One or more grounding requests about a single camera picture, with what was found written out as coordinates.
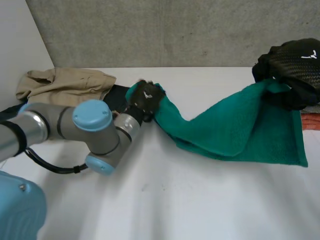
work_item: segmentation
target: white tabletop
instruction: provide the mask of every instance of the white tabletop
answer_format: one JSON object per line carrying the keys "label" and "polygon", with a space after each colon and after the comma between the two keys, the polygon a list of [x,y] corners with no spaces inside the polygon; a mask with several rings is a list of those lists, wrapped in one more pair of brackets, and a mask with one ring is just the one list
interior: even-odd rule
{"label": "white tabletop", "polygon": [[[254,82],[250,68],[100,68],[131,86],[160,83],[192,119]],[[224,162],[177,148],[144,123],[113,175],[58,175],[24,154],[4,171],[39,184],[48,215],[39,240],[318,240],[320,133],[304,131],[308,168]],[[84,162],[84,143],[47,141],[33,149],[58,166]]]}

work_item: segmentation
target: robotic arm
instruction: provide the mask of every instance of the robotic arm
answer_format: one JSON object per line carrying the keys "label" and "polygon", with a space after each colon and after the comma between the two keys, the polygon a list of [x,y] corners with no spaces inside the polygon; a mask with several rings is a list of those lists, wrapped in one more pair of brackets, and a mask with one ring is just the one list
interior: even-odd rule
{"label": "robotic arm", "polygon": [[85,142],[86,165],[109,175],[137,135],[143,110],[130,107],[114,121],[108,105],[89,100],[77,107],[27,104],[17,117],[0,123],[0,162],[48,138]]}
{"label": "robotic arm", "polygon": [[[0,162],[48,138],[85,142],[85,164],[110,175],[135,139],[143,121],[152,120],[165,92],[152,82],[137,83],[129,107],[113,120],[106,103],[89,100],[77,107],[32,103],[0,122]],[[35,183],[0,171],[0,239],[36,240],[46,218],[46,199]]]}

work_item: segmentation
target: white wall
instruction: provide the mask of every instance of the white wall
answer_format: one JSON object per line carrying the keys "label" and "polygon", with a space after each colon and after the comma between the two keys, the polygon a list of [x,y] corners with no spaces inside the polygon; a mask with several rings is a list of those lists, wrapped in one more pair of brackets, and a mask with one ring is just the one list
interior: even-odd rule
{"label": "white wall", "polygon": [[54,65],[24,0],[0,0],[0,111],[18,103],[16,88],[29,70]]}

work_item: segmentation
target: teal towel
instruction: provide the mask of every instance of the teal towel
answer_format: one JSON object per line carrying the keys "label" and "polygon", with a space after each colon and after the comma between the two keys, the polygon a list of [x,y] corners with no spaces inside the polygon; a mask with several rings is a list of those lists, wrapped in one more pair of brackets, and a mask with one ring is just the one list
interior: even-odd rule
{"label": "teal towel", "polygon": [[[137,84],[128,90],[127,99]],[[300,112],[261,100],[266,91],[288,90],[287,85],[267,79],[221,100],[190,121],[183,119],[165,96],[155,120],[179,148],[189,152],[217,160],[307,167]]]}

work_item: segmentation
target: gray wall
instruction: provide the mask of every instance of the gray wall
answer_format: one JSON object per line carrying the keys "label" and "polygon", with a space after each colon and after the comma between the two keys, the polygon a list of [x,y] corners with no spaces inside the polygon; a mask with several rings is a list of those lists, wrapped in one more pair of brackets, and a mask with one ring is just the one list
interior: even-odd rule
{"label": "gray wall", "polygon": [[273,45],[320,39],[320,0],[27,4],[56,67],[251,67]]}

